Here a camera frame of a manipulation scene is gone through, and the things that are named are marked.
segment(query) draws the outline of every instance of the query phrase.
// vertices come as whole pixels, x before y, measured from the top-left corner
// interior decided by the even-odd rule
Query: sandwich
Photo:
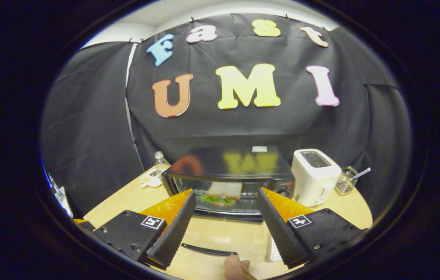
[[[218,206],[233,206],[241,198],[243,183],[213,182],[210,189],[200,196],[201,201]]]

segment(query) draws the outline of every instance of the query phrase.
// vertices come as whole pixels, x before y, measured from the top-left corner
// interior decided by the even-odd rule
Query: letter m
[[[234,92],[243,103],[248,107],[256,90],[256,98],[253,103],[258,107],[279,106],[281,99],[275,92],[275,85],[272,73],[275,67],[271,64],[256,64],[249,78],[237,69],[236,66],[224,66],[215,71],[222,79],[222,100],[219,101],[220,109],[233,109],[239,104],[234,98]]]

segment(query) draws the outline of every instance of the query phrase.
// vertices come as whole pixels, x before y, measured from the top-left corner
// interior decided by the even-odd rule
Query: toaster oven handle
[[[213,249],[208,249],[208,248],[202,248],[202,247],[198,247],[198,246],[193,246],[190,244],[186,244],[186,243],[182,243],[181,245],[184,248],[188,248],[190,250],[195,250],[199,253],[203,253],[203,254],[208,254],[208,255],[214,255],[214,256],[230,256],[230,255],[237,255],[236,252],[228,252],[225,250],[213,250]]]

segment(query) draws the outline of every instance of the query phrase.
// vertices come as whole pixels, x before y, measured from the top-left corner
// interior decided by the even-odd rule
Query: human hand
[[[241,261],[239,255],[230,255],[223,264],[225,280],[256,280],[248,271],[250,261]]]

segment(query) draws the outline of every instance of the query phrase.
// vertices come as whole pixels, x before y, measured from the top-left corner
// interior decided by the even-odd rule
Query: table surface
[[[98,228],[122,211],[140,212],[169,197],[163,186],[142,188],[140,177],[142,175],[94,207],[84,219]],[[314,211],[324,208],[331,209],[360,229],[372,226],[370,209],[357,189],[345,196],[332,191],[324,204],[311,207]],[[250,273],[257,279],[270,278],[297,269],[299,266],[288,269],[282,261],[267,261],[270,237],[264,222],[252,223],[192,216],[182,242],[209,249],[237,252],[241,260],[251,261]],[[224,260],[225,257],[201,254],[180,246],[166,271],[153,266],[152,268],[187,280],[223,280],[225,279]]]

